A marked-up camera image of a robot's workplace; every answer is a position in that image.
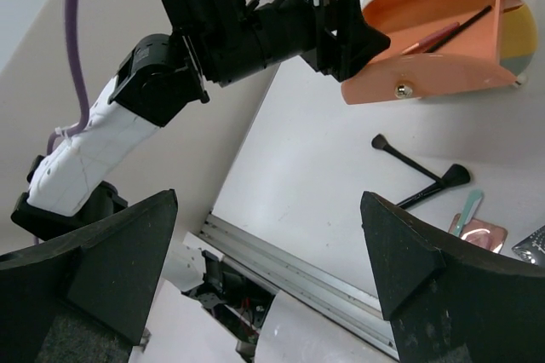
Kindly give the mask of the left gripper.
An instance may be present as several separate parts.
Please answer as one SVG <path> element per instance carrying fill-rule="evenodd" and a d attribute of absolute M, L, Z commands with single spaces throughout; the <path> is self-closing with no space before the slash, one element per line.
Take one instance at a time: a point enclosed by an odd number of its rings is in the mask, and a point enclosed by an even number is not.
<path fill-rule="evenodd" d="M 252 11 L 238 49 L 238 71 L 251 74 L 300 56 L 314 71 L 344 82 L 390 47 L 370 26 L 360 0 L 273 0 Z"/>

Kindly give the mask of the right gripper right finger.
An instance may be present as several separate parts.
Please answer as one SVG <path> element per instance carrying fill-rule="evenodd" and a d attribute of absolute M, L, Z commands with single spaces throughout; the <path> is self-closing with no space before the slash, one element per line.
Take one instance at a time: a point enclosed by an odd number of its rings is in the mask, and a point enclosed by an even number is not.
<path fill-rule="evenodd" d="M 402 362 L 542 362 L 544 270 L 360 202 L 381 313 Z"/>

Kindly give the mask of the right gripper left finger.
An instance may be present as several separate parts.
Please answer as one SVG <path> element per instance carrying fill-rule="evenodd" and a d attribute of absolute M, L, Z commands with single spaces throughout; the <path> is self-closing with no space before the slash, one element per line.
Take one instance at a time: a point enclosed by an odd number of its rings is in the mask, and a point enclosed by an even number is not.
<path fill-rule="evenodd" d="M 126 362 L 175 227 L 174 190 L 1 257 L 3 362 Z"/>

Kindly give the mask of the orange makeup spatula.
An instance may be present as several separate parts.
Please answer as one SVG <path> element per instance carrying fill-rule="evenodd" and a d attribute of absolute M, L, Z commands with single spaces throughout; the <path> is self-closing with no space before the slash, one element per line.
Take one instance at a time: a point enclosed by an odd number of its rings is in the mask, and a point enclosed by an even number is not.
<path fill-rule="evenodd" d="M 440 39 L 445 37 L 447 34 L 453 32 L 458 26 L 460 25 L 459 22 L 454 22 L 449 24 L 448 26 L 444 26 L 443 28 L 437 30 L 436 32 L 433 32 L 426 37 L 419 39 L 416 43 L 413 43 L 406 49 L 404 49 L 400 54 L 401 55 L 409 55 L 414 52 L 416 52 L 419 49 L 425 49 L 429 48 L 434 43 L 437 43 Z"/>

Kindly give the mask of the black cosmetic box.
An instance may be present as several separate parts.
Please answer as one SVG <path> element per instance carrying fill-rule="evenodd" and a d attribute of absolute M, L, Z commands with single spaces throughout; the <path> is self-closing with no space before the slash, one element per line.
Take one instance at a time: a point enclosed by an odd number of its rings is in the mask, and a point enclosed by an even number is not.
<path fill-rule="evenodd" d="M 513 253 L 523 262 L 543 268 L 545 265 L 545 226 L 512 247 Z"/>

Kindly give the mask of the black round-head makeup brush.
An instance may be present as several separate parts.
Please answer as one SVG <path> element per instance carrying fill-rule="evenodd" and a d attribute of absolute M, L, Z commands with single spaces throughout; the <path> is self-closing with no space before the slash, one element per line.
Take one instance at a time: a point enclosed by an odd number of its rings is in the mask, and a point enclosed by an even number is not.
<path fill-rule="evenodd" d="M 372 139 L 371 146 L 375 148 L 376 150 L 381 150 L 383 152 L 390 154 L 391 156 L 397 158 L 404 164 L 407 164 L 413 170 L 416 170 L 422 173 L 423 175 L 429 177 L 430 179 L 436 182 L 440 179 L 440 177 L 436 176 L 432 171 L 424 168 L 412 158 L 407 157 L 406 155 L 404 155 L 403 153 L 401 153 L 400 151 L 392 147 L 390 143 L 387 141 L 386 137 L 382 134 L 378 134 Z"/>

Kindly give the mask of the thin black makeup brush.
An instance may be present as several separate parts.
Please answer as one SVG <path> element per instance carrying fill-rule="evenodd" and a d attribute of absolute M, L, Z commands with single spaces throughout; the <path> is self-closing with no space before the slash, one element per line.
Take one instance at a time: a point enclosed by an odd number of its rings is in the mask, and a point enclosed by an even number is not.
<path fill-rule="evenodd" d="M 481 9 L 477 14 L 473 15 L 468 20 L 464 21 L 458 27 L 454 28 L 451 32 L 442 37 L 437 43 L 434 43 L 431 47 L 426 50 L 426 53 L 433 53 L 441 48 L 443 48 L 448 42 L 460 35 L 462 32 L 467 30 L 470 26 L 474 25 L 476 22 L 484 18 L 493 10 L 492 5 L 487 5 Z"/>

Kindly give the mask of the black fan makeup brush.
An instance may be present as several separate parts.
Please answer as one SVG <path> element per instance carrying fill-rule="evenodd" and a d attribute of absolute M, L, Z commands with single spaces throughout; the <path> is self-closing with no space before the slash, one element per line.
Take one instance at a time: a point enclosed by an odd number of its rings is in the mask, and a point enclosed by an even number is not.
<path fill-rule="evenodd" d="M 470 172 L 460 164 L 453 164 L 440 178 L 432 185 L 424 188 L 418 193 L 413 194 L 407 199 L 397 203 L 397 206 L 403 210 L 408 210 L 421 202 L 432 198 L 450 188 L 460 187 L 471 181 Z"/>

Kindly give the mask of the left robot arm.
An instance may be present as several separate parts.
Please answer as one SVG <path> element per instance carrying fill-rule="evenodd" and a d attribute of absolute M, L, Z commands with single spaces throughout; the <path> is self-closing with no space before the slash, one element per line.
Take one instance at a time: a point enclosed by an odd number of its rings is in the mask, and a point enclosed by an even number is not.
<path fill-rule="evenodd" d="M 50 136 L 35 158 L 12 221 L 41 240 L 123 210 L 106 176 L 204 87 L 226 87 L 292 57 L 344 82 L 390 46 L 359 0 L 161 0 L 172 31 L 141 39 L 115 84 L 90 102 L 77 51 L 77 0 L 65 8 L 66 50 L 83 116 Z"/>

